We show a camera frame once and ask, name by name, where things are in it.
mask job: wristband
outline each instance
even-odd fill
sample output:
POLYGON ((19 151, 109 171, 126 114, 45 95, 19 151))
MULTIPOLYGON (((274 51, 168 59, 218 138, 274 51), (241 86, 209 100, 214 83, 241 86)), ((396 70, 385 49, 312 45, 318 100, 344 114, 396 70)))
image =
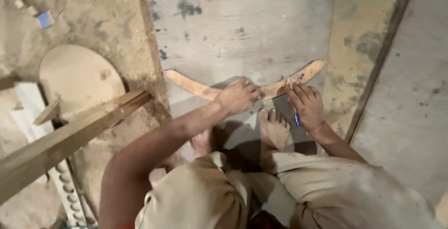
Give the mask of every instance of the wristband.
POLYGON ((312 135, 313 132, 318 131, 319 129, 321 129, 323 127, 323 125, 327 123, 326 121, 322 120, 322 122, 319 124, 319 126, 317 126, 315 129, 307 131, 306 135, 312 135))

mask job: curved wooden template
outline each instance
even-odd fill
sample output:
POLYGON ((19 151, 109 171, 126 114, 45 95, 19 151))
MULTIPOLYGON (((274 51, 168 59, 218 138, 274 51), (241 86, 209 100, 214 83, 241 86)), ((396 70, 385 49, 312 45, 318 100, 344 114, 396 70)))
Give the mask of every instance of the curved wooden template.
MULTIPOLYGON (((269 85, 264 85, 260 87, 262 95, 264 95, 263 100, 272 99, 280 95, 285 94, 283 88, 284 85, 288 85, 291 80, 292 83, 306 83, 311 78, 313 78, 320 70, 325 66, 327 61, 325 60, 314 60, 305 65, 302 69, 294 72, 290 77, 282 79, 278 82, 271 83, 269 85)), ((190 92, 196 96, 203 99, 214 100, 216 95, 218 95, 222 89, 217 89, 207 85, 203 85, 199 82, 191 80, 176 70, 165 70, 164 74, 177 86, 190 92)))

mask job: wood grain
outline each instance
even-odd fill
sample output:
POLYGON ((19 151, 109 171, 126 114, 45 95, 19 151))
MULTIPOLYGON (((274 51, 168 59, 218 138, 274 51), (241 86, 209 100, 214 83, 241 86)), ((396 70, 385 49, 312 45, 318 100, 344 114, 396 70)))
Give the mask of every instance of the wood grain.
POLYGON ((66 126, 13 152, 0 161, 0 204, 47 170, 86 145, 105 129, 148 102, 151 95, 131 91, 80 114, 66 126))
MULTIPOLYGON (((285 94, 284 86, 289 85, 289 81, 292 83, 306 83, 311 78, 313 78, 319 71, 325 66, 327 61, 325 60, 314 60, 305 65, 302 69, 294 72, 290 77, 280 80, 269 85, 264 85, 260 87, 262 95, 264 95, 263 100, 272 99, 280 95, 285 94)), ((164 74, 177 86, 182 89, 199 96, 203 99, 214 100, 216 95, 218 95, 222 89, 210 87, 203 85, 194 80, 191 80, 176 70, 166 70, 164 74)))

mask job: pen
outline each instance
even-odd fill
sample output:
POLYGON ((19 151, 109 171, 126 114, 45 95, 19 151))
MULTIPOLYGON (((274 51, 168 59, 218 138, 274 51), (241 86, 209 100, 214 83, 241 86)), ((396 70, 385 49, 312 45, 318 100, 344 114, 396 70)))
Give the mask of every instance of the pen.
MULTIPOLYGON (((291 87, 291 89, 293 88, 293 84, 291 83, 291 80, 289 80, 289 87, 291 87)), ((297 115, 296 108, 294 105, 293 105, 293 107, 294 107, 294 118, 296 119, 296 126, 300 127, 299 116, 297 115)))

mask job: wood offcut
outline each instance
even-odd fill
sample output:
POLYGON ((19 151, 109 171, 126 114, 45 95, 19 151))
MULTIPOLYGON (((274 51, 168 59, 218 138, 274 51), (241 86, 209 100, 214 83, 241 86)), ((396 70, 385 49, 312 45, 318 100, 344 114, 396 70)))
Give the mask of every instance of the wood offcut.
MULTIPOLYGON (((263 100, 272 99, 286 93, 285 85, 292 83, 306 83, 313 78, 325 66, 327 61, 314 60, 305 65, 302 69, 294 72, 290 77, 282 79, 278 82, 271 83, 260 87, 263 100)), ((203 85, 199 82, 191 80, 175 70, 166 70, 164 74, 180 88, 199 96, 203 99, 214 100, 215 97, 222 91, 222 89, 203 85)))
POLYGON ((59 100, 60 99, 54 100, 48 106, 46 106, 45 109, 39 114, 39 116, 36 117, 33 124, 40 125, 44 122, 56 118, 60 111, 59 100))

